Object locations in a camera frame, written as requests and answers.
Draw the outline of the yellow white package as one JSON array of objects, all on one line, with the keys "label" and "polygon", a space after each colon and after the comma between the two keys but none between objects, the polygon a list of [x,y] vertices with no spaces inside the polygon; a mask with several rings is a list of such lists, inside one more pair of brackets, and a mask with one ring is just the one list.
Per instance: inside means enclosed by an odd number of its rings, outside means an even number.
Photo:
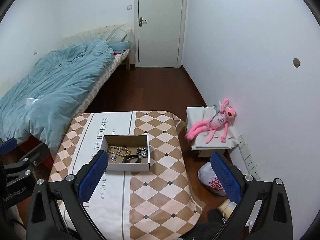
[{"label": "yellow white package", "polygon": [[236,208],[237,204],[232,202],[230,199],[226,199],[222,204],[220,204],[217,209],[221,212],[223,217],[229,218],[233,210]]}]

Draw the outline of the white cardboard box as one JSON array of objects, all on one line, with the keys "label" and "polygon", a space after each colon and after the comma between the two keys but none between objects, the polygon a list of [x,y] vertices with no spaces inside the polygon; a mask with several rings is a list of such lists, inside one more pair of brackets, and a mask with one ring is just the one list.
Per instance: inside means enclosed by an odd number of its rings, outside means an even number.
[{"label": "white cardboard box", "polygon": [[[143,135],[105,135],[101,150],[108,154],[107,171],[110,172],[149,172],[150,170],[150,145],[149,137]],[[122,163],[128,155],[137,154],[142,159],[141,163]]]}]

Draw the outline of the blue duvet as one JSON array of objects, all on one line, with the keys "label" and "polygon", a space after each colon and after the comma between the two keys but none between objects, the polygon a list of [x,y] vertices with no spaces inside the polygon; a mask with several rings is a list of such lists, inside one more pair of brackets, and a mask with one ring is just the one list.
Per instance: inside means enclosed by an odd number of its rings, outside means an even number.
[{"label": "blue duvet", "polygon": [[113,59],[105,40],[46,54],[1,98],[1,141],[33,136],[56,152],[75,111]]}]

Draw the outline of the white wall power strip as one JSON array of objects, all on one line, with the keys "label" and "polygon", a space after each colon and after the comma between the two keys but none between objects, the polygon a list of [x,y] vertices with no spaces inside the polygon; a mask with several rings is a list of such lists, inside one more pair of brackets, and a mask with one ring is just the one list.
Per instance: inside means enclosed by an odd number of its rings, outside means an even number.
[{"label": "white wall power strip", "polygon": [[256,180],[259,180],[261,176],[258,172],[257,165],[253,160],[253,156],[248,148],[248,144],[242,135],[239,135],[238,137],[238,146],[249,174],[252,175]]}]

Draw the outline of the white plastic bag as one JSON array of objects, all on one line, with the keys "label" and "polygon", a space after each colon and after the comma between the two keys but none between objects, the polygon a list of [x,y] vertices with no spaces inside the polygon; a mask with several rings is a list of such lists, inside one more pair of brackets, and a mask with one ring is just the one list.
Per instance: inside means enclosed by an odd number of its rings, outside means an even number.
[{"label": "white plastic bag", "polygon": [[205,163],[197,172],[197,176],[202,185],[204,185],[212,193],[220,196],[226,196],[217,175],[213,171],[210,162]]}]

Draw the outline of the checkered printed tablecloth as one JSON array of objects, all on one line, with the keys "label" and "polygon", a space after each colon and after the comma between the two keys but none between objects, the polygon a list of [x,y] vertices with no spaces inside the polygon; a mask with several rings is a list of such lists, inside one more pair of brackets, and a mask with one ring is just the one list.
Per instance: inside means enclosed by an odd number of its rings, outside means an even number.
[{"label": "checkered printed tablecloth", "polygon": [[199,220],[203,203],[190,187],[178,134],[184,123],[166,111],[77,114],[61,142],[50,181],[76,174],[99,150],[110,156],[83,206],[106,239],[176,239]]}]

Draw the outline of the white door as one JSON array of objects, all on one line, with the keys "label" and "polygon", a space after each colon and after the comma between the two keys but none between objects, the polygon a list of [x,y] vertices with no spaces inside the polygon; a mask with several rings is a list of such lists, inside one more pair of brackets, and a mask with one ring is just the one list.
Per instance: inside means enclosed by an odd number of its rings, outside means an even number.
[{"label": "white door", "polygon": [[187,0],[135,0],[136,67],[180,68]]}]

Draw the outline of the pink panther plush toy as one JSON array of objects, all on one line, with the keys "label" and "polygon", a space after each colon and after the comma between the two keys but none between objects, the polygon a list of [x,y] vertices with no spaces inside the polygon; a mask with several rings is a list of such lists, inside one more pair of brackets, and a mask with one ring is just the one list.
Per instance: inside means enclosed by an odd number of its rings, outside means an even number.
[{"label": "pink panther plush toy", "polygon": [[188,141],[192,141],[202,132],[211,132],[206,140],[206,144],[209,144],[216,131],[223,127],[223,134],[220,139],[222,143],[226,142],[228,127],[231,122],[236,118],[235,109],[229,104],[229,99],[225,98],[221,103],[220,109],[213,115],[211,119],[196,122],[189,132],[184,136]]}]

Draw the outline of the black smart watch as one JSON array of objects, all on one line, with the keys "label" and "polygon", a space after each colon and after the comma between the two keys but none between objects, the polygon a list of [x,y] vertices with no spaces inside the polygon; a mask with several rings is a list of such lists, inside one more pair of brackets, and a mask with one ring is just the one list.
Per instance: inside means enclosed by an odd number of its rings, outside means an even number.
[{"label": "black smart watch", "polygon": [[131,160],[135,160],[135,163],[141,163],[141,161],[142,161],[142,159],[140,158],[139,155],[132,154],[132,155],[125,156],[123,158],[122,163],[131,163]]}]

